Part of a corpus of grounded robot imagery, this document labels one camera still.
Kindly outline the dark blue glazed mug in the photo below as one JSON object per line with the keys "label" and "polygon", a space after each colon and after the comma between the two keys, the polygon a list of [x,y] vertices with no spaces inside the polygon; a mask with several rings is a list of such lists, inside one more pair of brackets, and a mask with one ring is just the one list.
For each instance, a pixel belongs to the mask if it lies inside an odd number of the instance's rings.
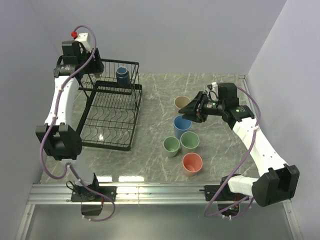
{"label": "dark blue glazed mug", "polygon": [[130,85],[130,74],[126,67],[120,66],[116,70],[116,79],[117,83],[120,86],[129,86]]}

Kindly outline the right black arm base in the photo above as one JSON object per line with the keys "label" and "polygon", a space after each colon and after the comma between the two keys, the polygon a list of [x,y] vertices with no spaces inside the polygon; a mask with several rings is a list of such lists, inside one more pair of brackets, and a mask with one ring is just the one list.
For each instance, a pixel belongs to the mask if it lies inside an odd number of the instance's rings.
{"label": "right black arm base", "polygon": [[[219,188],[220,188],[220,185],[205,185],[203,189],[205,200],[209,202],[214,197],[214,195],[218,192]],[[225,191],[222,190],[215,198],[215,201],[227,201],[228,199],[229,198],[226,195]]]}

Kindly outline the olive ceramic mug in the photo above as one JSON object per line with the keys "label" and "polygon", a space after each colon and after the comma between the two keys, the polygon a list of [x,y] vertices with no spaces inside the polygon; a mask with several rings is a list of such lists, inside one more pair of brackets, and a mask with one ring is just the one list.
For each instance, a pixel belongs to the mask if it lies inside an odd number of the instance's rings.
{"label": "olive ceramic mug", "polygon": [[102,73],[101,72],[96,72],[96,73],[94,73],[94,76],[96,78],[100,78],[102,76]]}

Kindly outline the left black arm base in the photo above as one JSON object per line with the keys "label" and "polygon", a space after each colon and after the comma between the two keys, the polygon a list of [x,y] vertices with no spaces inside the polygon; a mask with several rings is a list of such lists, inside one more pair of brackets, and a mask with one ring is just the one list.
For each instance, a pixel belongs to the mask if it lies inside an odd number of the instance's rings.
{"label": "left black arm base", "polygon": [[[116,186],[100,186],[96,190],[101,195],[107,196],[112,201],[115,201],[117,194]],[[95,194],[83,186],[75,186],[71,194],[71,202],[83,203],[83,202],[101,202],[102,196]]]}

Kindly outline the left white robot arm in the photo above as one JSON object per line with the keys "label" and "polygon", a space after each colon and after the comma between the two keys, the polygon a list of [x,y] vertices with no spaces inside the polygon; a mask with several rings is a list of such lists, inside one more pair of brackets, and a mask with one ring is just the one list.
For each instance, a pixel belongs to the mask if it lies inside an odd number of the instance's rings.
{"label": "left white robot arm", "polygon": [[[52,179],[63,179],[67,172],[74,176],[73,190],[89,201],[101,195],[94,172],[82,159],[82,139],[71,126],[75,95],[85,74],[100,74],[104,67],[99,51],[87,39],[76,37],[61,44],[62,55],[53,70],[54,94],[48,116],[43,125],[36,127],[40,142],[39,158],[43,171]],[[60,176],[47,169],[45,160],[53,157],[64,165]]]}

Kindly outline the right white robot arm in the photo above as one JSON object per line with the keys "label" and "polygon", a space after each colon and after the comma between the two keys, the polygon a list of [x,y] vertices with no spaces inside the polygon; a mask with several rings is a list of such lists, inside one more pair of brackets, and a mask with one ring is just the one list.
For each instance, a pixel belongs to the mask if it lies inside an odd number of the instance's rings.
{"label": "right white robot arm", "polygon": [[240,194],[246,199],[253,198],[261,207],[290,200],[296,193],[300,171],[296,165],[288,165],[275,151],[260,129],[261,115],[255,115],[247,105],[240,104],[239,90],[234,83],[213,82],[179,110],[183,119],[195,123],[204,123],[208,116],[220,116],[247,149],[236,169],[248,156],[258,169],[258,178],[245,177],[233,170],[222,180],[212,200],[219,195],[231,200]]}

